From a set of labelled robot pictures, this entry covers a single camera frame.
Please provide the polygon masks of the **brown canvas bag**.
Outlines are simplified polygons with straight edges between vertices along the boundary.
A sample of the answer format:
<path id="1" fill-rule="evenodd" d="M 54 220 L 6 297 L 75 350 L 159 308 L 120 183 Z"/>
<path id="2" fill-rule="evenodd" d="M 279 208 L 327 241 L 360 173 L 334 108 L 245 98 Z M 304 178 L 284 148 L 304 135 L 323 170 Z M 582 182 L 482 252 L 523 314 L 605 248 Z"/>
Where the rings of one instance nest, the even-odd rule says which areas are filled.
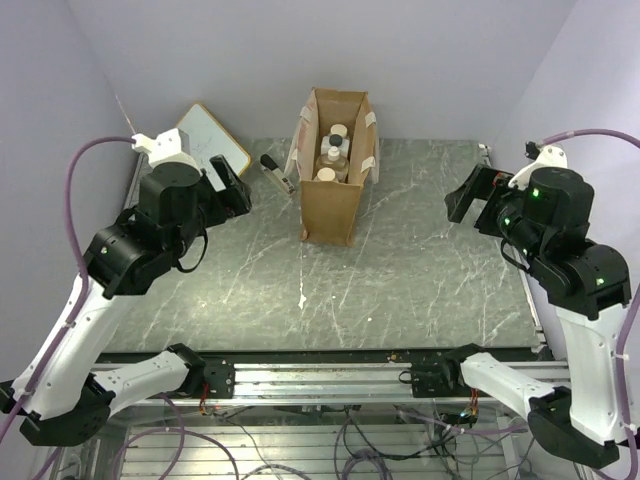
<path id="1" fill-rule="evenodd" d="M 379 180 L 379 138 L 368 94 L 312 90 L 292 138 L 285 173 L 297 171 L 301 239 L 351 246 L 367 179 Z"/>

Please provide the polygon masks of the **beige cylinder bottle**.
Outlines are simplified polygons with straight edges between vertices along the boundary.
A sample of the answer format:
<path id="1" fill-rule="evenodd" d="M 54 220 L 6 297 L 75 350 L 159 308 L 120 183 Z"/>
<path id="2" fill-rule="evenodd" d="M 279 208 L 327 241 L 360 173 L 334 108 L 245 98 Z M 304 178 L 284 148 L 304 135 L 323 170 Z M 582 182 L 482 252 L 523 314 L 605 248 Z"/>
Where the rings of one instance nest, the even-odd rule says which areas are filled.
<path id="1" fill-rule="evenodd" d="M 318 170 L 314 180 L 318 182 L 337 182 L 336 171 L 329 167 L 323 167 Z"/>

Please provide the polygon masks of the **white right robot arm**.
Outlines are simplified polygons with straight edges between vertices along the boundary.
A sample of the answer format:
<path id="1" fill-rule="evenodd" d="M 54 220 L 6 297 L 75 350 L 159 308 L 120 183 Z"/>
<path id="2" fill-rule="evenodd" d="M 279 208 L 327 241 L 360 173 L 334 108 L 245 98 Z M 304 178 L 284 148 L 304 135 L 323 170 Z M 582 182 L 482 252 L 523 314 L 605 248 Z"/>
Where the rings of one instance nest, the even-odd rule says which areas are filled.
<path id="1" fill-rule="evenodd" d="M 452 395 L 472 388 L 517 412 L 549 454 L 602 469 L 637 442 L 623 365 L 639 300 L 624 257 L 587 236 L 593 187 L 568 167 L 561 148 L 529 143 L 527 153 L 530 163 L 513 174 L 475 166 L 447 194 L 447 217 L 458 223 L 474 201 L 484 202 L 476 229 L 515 249 L 515 267 L 546 292 L 564 334 L 570 383 L 529 377 L 474 344 L 446 355 L 440 380 Z"/>

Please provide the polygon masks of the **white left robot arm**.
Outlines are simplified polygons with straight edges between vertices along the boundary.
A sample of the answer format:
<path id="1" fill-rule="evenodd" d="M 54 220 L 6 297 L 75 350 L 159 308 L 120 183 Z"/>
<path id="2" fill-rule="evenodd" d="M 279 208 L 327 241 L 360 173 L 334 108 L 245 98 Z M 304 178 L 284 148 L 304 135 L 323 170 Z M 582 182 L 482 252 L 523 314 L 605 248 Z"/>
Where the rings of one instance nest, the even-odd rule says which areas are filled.
<path id="1" fill-rule="evenodd" d="M 192 397 L 210 384 L 206 362 L 183 344 L 115 370 L 93 369 L 152 284 L 183 270 L 193 242 L 251 209 L 249 189 L 226 158 L 199 164 L 180 130 L 136 134 L 129 144 L 150 166 L 137 202 L 88 248 L 75 250 L 79 271 L 59 319 L 24 372 L 1 386 L 2 412 L 21 420 L 21 434 L 34 446 L 80 445 L 140 400 L 172 392 Z"/>

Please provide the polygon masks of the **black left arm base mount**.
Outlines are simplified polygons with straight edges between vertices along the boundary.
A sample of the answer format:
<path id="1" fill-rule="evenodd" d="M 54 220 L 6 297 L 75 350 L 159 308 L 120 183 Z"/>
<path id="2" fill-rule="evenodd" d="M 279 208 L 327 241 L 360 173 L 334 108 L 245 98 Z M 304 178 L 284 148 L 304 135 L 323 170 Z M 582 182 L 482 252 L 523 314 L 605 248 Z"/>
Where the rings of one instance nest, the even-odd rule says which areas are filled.
<path id="1" fill-rule="evenodd" d="M 231 399 L 234 396 L 236 370 L 226 361 L 208 364 L 203 371 L 203 399 Z"/>

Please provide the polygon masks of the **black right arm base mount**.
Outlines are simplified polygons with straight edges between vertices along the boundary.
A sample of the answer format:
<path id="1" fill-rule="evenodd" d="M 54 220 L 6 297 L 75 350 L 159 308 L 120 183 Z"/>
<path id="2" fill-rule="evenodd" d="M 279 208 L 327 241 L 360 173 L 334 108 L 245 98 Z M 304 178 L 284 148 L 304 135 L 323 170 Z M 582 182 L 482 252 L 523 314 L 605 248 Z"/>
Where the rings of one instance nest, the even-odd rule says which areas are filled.
<path id="1" fill-rule="evenodd" d="M 398 375 L 398 381 L 408 385 L 414 398 L 460 397 L 465 390 L 450 383 L 438 364 L 411 364 Z"/>

